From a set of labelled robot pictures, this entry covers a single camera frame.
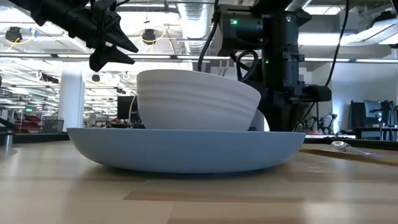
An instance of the tabletop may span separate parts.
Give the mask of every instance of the tabletop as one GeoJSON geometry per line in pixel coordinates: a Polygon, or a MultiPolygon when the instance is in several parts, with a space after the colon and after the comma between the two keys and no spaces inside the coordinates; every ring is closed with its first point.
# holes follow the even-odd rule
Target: tabletop
{"type": "MultiPolygon", "coordinates": [[[[374,152],[398,161],[398,152],[374,152]]],[[[68,141],[14,145],[0,155],[1,223],[398,221],[398,167],[300,152],[244,174],[148,174],[92,162],[68,141]]]]}

